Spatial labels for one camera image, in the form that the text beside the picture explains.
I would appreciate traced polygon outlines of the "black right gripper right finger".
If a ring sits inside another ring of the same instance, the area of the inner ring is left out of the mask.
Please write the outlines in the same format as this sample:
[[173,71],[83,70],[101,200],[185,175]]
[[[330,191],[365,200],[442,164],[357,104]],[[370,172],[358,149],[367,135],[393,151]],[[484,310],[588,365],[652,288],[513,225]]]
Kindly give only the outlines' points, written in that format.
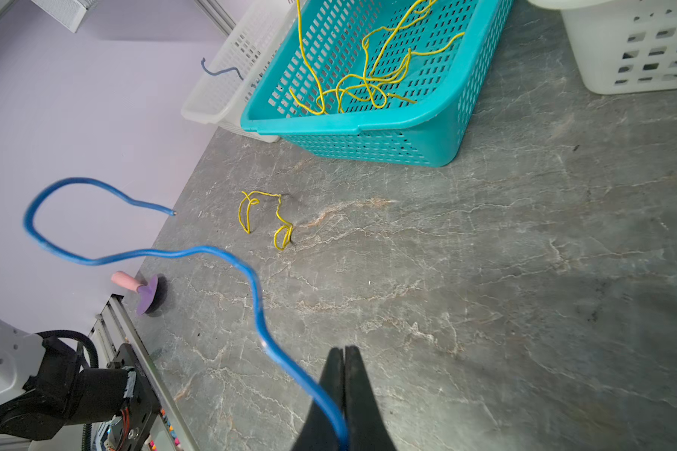
[[357,346],[345,348],[344,413],[351,451],[396,451]]

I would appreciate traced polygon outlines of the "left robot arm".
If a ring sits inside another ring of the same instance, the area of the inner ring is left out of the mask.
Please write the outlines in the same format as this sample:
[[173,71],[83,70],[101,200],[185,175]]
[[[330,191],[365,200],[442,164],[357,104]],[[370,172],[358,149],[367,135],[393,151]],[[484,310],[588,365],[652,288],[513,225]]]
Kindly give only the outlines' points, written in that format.
[[137,383],[133,368],[100,368],[85,334],[22,331],[0,319],[0,435],[50,440],[65,426],[124,413]]

